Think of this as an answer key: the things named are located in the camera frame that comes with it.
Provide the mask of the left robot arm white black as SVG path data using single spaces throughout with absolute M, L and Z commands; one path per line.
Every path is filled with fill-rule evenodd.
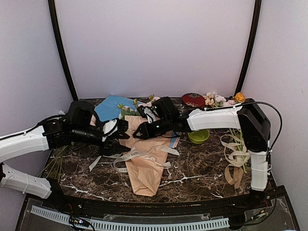
M 130 151 L 119 139 L 128 139 L 128 121 L 115 118 L 102 122 L 95 107 L 84 101 L 73 101 L 64 115 L 53 115 L 34 127 L 0 139 L 0 186 L 32 194 L 49 202 L 58 210 L 68 206 L 59 183 L 17 171 L 5 161 L 25 154 L 53 150 L 74 142 L 95 145 L 104 154 Z

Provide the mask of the white printed ribbon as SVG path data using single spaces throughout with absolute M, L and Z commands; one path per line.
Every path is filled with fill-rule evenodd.
M 138 150 L 133 150 L 131 152 L 129 152 L 128 154 L 125 154 L 125 155 L 121 155 L 121 156 L 118 156 L 114 161 L 113 161 L 113 168 L 117 171 L 117 172 L 120 172 L 120 173 L 128 173 L 128 170 L 126 167 L 122 167 L 122 168 L 117 168 L 116 167 L 116 163 L 119 163 L 119 162 L 126 162 L 128 160 L 131 160 L 133 158 L 137 158 L 137 157 L 141 157 L 143 159 L 147 159 L 147 160 L 150 160 L 152 162 L 154 162 L 157 166 L 159 167 L 163 167 L 163 168 L 170 168 L 171 167 L 171 164 L 169 162 L 166 162 L 164 164 L 160 164 L 156 161 L 156 159 L 153 157 L 153 156 L 148 156 L 154 149 L 157 149 L 157 150 L 160 150 L 160 151 L 163 151 L 163 152 L 166 152 L 166 153 L 170 153 L 170 154 L 173 154 L 173 155 L 176 155 L 176 156 L 179 156 L 179 152 L 176 150 L 176 149 L 173 149 L 173 148 L 170 148 L 166 145 L 156 145 L 156 146 L 153 146 L 150 151 L 148 152 L 141 152 L 141 151 L 138 151 Z

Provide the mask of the brown twine ribbon bundle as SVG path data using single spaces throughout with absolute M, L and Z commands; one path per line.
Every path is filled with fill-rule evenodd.
M 229 163 L 224 170 L 225 179 L 234 189 L 239 189 L 243 175 L 247 172 L 246 163 L 250 159 L 250 154 L 244 141 L 234 135 L 222 135 L 220 143 L 224 147 L 224 157 Z

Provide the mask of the white rose fake flower stem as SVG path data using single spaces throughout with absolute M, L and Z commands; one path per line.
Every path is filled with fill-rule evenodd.
M 140 113 L 138 112 L 138 100 L 134 99 L 133 100 L 133 106 L 135 109 L 129 107 L 129 106 L 124 106 L 124 104 L 119 103 L 118 108 L 120 109 L 120 114 L 119 114 L 119 119 L 125 119 L 125 116 L 140 116 Z

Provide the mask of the pink rose fake flower stem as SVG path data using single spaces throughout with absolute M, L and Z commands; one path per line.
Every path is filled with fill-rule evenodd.
M 149 96 L 149 102 L 145 103 L 145 106 L 152 107 L 152 104 L 153 104 L 154 102 L 156 102 L 157 100 L 159 100 L 159 99 L 160 99 L 160 97 L 155 96 L 154 94 L 153 94 L 153 95 L 150 95 L 150 96 Z

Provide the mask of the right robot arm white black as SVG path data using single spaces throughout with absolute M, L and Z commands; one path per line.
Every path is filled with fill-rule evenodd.
M 244 149 L 251 158 L 251 189 L 245 204 L 250 209 L 257 208 L 264 201 L 264 191 L 270 171 L 270 153 L 275 144 L 270 141 L 271 123 L 260 108 L 272 107 L 266 102 L 246 99 L 243 103 L 227 107 L 195 108 L 179 112 L 169 97 L 162 97 L 152 103 L 149 112 L 141 107 L 142 116 L 148 116 L 148 122 L 141 123 L 133 133 L 134 138 L 147 140 L 173 132 L 195 132 L 204 129 L 232 128 L 241 131 Z

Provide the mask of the beige pink wrapping paper sheet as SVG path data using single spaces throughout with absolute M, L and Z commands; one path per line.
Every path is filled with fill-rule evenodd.
M 128 121 L 127 134 L 130 136 L 127 140 L 120 140 L 120 144 L 129 147 L 131 150 L 137 150 L 147 153 L 145 156 L 134 157 L 126 161 L 126 168 L 133 192 L 136 195 L 152 197 L 156 195 L 168 153 L 155 146 L 170 145 L 170 139 L 157 137 L 148 140 L 141 140 L 133 137 L 133 133 L 147 119 L 141 116 L 125 116 Z

